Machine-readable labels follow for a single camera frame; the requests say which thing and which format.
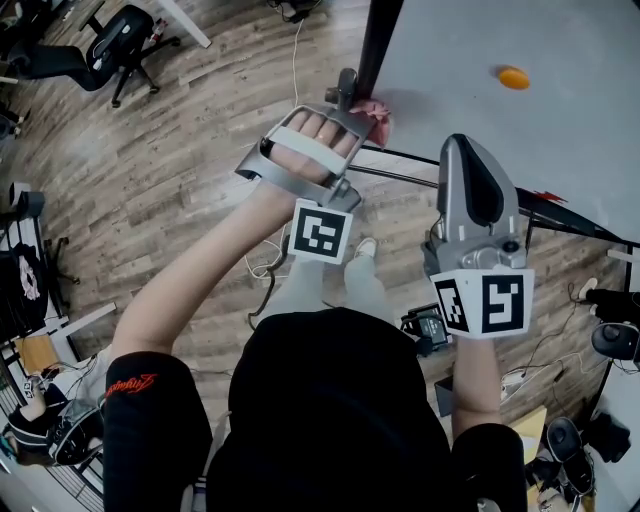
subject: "chair base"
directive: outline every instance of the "chair base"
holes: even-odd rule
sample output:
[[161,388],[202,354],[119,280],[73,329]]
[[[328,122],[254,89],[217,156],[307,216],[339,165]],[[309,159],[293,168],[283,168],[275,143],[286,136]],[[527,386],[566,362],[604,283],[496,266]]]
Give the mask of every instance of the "chair base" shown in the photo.
[[178,37],[169,37],[163,41],[159,41],[155,45],[147,48],[146,50],[141,51],[138,55],[136,55],[134,61],[129,64],[122,73],[120,80],[118,80],[118,85],[116,85],[116,90],[113,93],[113,98],[111,99],[111,106],[113,108],[119,108],[122,103],[118,99],[122,89],[124,88],[124,84],[127,83],[127,80],[133,75],[134,71],[137,71],[143,78],[147,80],[149,84],[149,94],[157,94],[160,91],[160,87],[158,87],[151,77],[147,74],[147,72],[142,67],[142,60],[146,59],[149,55],[157,52],[161,48],[165,46],[180,46],[180,38]]

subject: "orange object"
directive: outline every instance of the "orange object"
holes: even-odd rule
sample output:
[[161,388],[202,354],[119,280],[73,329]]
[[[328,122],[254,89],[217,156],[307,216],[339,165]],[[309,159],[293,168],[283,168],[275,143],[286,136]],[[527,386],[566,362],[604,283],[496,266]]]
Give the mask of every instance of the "orange object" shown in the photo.
[[529,76],[518,68],[503,68],[498,73],[500,83],[509,89],[522,91],[528,89],[530,82]]

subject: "floor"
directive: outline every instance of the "floor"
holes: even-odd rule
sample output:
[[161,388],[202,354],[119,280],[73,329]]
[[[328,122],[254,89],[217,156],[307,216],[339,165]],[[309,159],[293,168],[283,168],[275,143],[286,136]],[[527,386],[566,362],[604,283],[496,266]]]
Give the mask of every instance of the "floor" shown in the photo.
[[[137,3],[156,18],[162,15],[155,2]],[[113,110],[109,100],[114,84],[87,93],[67,78],[20,83],[12,94],[13,110],[31,109],[31,118],[21,137],[0,149],[0,190],[19,179],[45,193],[45,235],[69,237],[63,267],[81,279],[66,288],[73,317],[108,301],[118,306],[118,314],[75,337],[83,355],[108,344],[119,314],[136,292],[250,192],[252,185],[232,171],[247,148],[294,104],[291,64],[297,27],[283,23],[262,0],[180,3],[213,44],[206,50],[197,46],[172,23],[166,35],[183,37],[182,47],[167,48],[145,65],[162,87],[158,95],[150,96],[137,79],[126,87],[122,107]],[[99,18],[108,19],[122,4],[110,0]],[[78,33],[75,23],[89,6],[89,0],[77,1],[70,18],[56,23],[46,42],[86,48],[90,30]],[[341,68],[357,68],[367,7],[365,0],[327,1],[305,21],[296,60],[301,101],[321,101]],[[359,161],[428,179],[437,172],[428,164],[377,154],[361,155]],[[419,243],[436,220],[436,192],[373,177],[355,176],[353,181],[365,201],[355,212],[350,250],[362,236],[380,240],[378,276],[399,318],[433,300]],[[534,231],[531,330],[497,343],[504,371],[525,364],[535,345],[572,315],[569,283],[579,288],[597,276],[607,288],[622,288],[624,266],[605,257],[610,247],[584,237]],[[274,255],[263,244],[249,259],[258,264]],[[327,300],[338,304],[340,273],[331,268],[326,275]],[[251,333],[246,314],[261,302],[265,287],[266,282],[250,276],[244,262],[238,263],[176,344],[176,354],[194,370],[212,422],[226,410],[229,372]],[[595,324],[586,307],[577,307],[562,335],[543,340],[533,361],[540,365],[579,352],[586,374],[577,357],[565,359],[568,370],[555,385],[556,400],[552,380],[559,365],[547,368],[505,404],[505,421],[540,404],[549,408],[550,417],[562,414],[562,408],[577,414],[597,391],[606,366],[595,368],[602,361],[590,345]],[[432,383],[451,373],[453,360],[453,350],[446,350],[421,361],[434,408]],[[450,432],[448,418],[443,425]]]

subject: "office chair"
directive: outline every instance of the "office chair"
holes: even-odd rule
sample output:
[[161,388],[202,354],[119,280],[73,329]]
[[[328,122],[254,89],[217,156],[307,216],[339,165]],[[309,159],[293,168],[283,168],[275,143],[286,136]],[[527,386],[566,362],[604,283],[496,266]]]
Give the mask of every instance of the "office chair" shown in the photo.
[[97,34],[87,50],[86,62],[75,46],[45,46],[23,39],[10,50],[8,59],[18,76],[37,80],[67,75],[85,91],[95,91],[124,67],[111,100],[113,108],[120,106],[118,97],[134,71],[147,80],[149,92],[156,94],[160,88],[143,69],[142,60],[164,46],[179,46],[180,39],[170,37],[142,50],[145,40],[153,33],[153,18],[138,7],[126,5],[103,27],[95,17],[103,4],[104,0],[98,2],[79,25],[80,31],[89,25]]

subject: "white cable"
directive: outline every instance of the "white cable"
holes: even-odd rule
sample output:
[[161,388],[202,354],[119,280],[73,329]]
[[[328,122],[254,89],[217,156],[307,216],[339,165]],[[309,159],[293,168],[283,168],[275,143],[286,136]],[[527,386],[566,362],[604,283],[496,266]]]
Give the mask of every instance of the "white cable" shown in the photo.
[[[591,370],[589,371],[584,371],[584,367],[582,366],[582,355],[580,354],[580,352],[571,352],[569,354],[565,354],[564,356],[560,357],[559,359],[555,360],[553,363],[549,363],[548,365],[546,365],[544,368],[540,368],[540,370],[538,370],[536,373],[533,374],[532,377],[528,378],[527,380],[525,380],[522,384],[520,384],[520,387],[518,389],[516,389],[512,394],[510,394],[507,398],[505,398],[502,402],[500,402],[500,405],[504,405],[506,404],[509,400],[511,400],[515,395],[518,394],[518,392],[524,388],[527,384],[529,384],[529,382],[531,382],[532,380],[534,380],[538,375],[540,375],[543,371],[547,370],[549,367],[553,366],[556,363],[559,363],[560,361],[562,361],[563,359],[567,359],[568,357],[572,357],[572,356],[578,356],[578,359],[580,360],[580,373],[582,373],[582,375],[588,375],[590,374],[592,371],[596,370],[597,368],[599,368],[600,366],[602,366],[604,363],[606,363],[607,361],[609,361],[609,359],[605,359],[603,361],[601,361],[600,363],[598,363],[596,366],[594,366],[593,368],[591,368]],[[516,370],[511,370],[510,372],[505,373],[502,378],[504,379],[507,375],[511,375],[513,373],[516,372],[520,372],[523,371],[521,368],[518,368]]]
[[[318,0],[313,5],[311,10],[315,9],[318,5],[320,5],[321,2],[322,2],[322,0]],[[293,108],[297,108],[297,106],[298,106],[298,83],[296,81],[296,54],[298,53],[298,36],[300,35],[300,29],[302,28],[302,24],[303,23],[304,23],[304,18],[302,20],[300,20],[300,25],[298,25],[298,30],[296,30],[296,36],[293,39],[293,58],[291,59],[291,68],[293,70],[293,92],[296,95],[296,102],[295,102],[295,105],[294,105]],[[274,244],[271,240],[263,240],[264,243],[272,245],[273,247],[278,249],[278,256],[276,257],[275,260],[273,260],[272,263],[266,263],[264,265],[257,265],[255,267],[251,267],[251,265],[249,265],[249,259],[247,258],[247,255],[245,254],[244,262],[247,265],[247,268],[249,269],[249,272],[251,273],[252,277],[254,277],[255,279],[269,279],[269,272],[267,272],[267,270],[265,270],[261,274],[256,274],[256,272],[258,270],[266,269],[266,268],[270,267],[271,265],[273,265],[276,261],[278,261],[282,257],[282,244],[284,243],[284,237],[285,237],[286,230],[287,230],[287,226],[285,225],[282,228],[282,235],[280,235],[280,244],[278,244],[278,245]],[[287,276],[275,276],[276,279],[284,279],[286,277]]]
[[[247,265],[247,268],[249,269],[249,272],[251,273],[251,276],[254,277],[255,279],[270,279],[269,277],[269,272],[267,270],[265,270],[264,272],[260,273],[260,274],[256,274],[256,272],[258,270],[261,269],[266,269],[270,266],[272,266],[276,261],[278,261],[281,257],[282,257],[282,244],[284,243],[284,238],[286,236],[287,233],[287,225],[285,224],[284,227],[282,228],[282,234],[280,235],[280,243],[276,244],[274,242],[272,242],[271,240],[263,240],[262,242],[272,245],[273,247],[275,247],[276,249],[278,249],[278,255],[275,257],[275,259],[271,262],[271,263],[265,263],[262,265],[256,265],[255,267],[252,267],[251,265],[249,265],[249,259],[247,258],[247,255],[244,255],[244,262]],[[275,276],[276,279],[284,279],[287,276]]]
[[297,108],[298,106],[298,84],[296,82],[296,53],[298,53],[298,35],[300,34],[300,29],[302,28],[303,23],[304,23],[304,19],[300,21],[300,25],[298,25],[298,30],[296,32],[296,37],[293,40],[293,59],[291,61],[291,67],[293,68],[293,91],[296,93],[296,103],[293,106],[293,108]]

